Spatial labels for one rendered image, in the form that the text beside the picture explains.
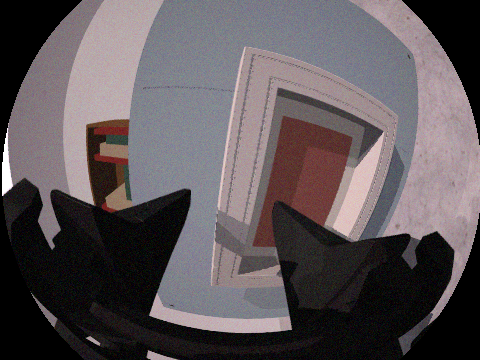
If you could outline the picture frame with reddish-brown picture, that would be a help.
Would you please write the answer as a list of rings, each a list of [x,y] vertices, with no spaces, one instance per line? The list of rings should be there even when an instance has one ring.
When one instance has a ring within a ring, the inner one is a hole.
[[[284,287],[276,201],[359,241],[384,187],[399,116],[304,61],[241,55],[213,243],[211,287]]]

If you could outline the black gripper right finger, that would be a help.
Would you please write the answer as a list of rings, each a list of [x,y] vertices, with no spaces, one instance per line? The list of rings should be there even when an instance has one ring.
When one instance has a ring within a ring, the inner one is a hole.
[[[403,255],[411,235],[349,241],[276,201],[272,231],[292,329],[316,325],[364,267]]]

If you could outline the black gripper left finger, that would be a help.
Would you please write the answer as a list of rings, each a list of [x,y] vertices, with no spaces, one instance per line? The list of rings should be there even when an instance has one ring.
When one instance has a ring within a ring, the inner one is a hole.
[[[51,203],[60,229],[99,251],[133,309],[149,315],[183,232],[191,189],[111,213],[57,189]]]

